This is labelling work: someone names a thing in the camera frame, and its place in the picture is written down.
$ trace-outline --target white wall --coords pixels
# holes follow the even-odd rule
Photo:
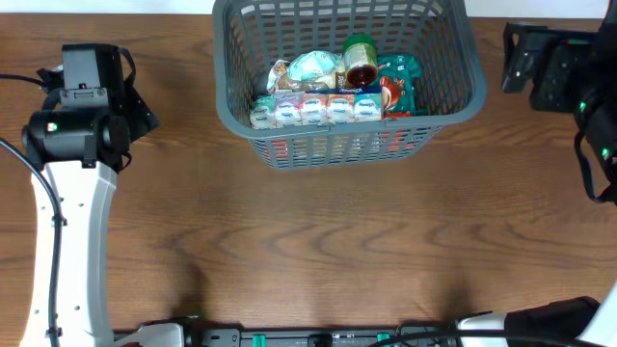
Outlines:
[[[609,0],[465,0],[471,16],[604,18]],[[212,13],[214,0],[0,0],[0,13]]]

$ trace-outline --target green clip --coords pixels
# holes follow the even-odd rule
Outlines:
[[[383,341],[385,339],[389,339],[389,334],[388,333],[378,333],[377,334],[377,341]]]
[[[253,335],[253,347],[266,347],[266,335]]]

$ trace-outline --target gray plastic basket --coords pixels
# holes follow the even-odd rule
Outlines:
[[[471,119],[486,99],[464,0],[216,0],[213,18],[219,118],[273,168],[407,157],[444,125]],[[427,108],[430,116],[251,128],[257,80],[277,59],[314,49],[340,53],[357,33],[370,34],[378,54],[408,53],[419,60],[416,108]]]

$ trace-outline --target wooden table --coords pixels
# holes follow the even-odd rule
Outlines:
[[[572,116],[501,93],[504,23],[472,21],[484,111],[413,158],[363,166],[277,172],[229,133],[216,116],[210,16],[0,15],[0,71],[34,76],[70,42],[133,53],[138,90],[162,126],[133,145],[118,180],[116,329],[187,313],[246,327],[395,325],[602,300],[617,277],[617,209],[584,195]],[[19,143],[42,101],[32,85],[0,82],[0,136]],[[0,343],[15,345],[36,216],[28,172],[4,151],[0,167]]]

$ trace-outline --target small bottle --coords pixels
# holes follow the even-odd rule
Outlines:
[[[377,79],[375,41],[367,34],[356,34],[343,44],[347,82],[356,88],[366,87]]]

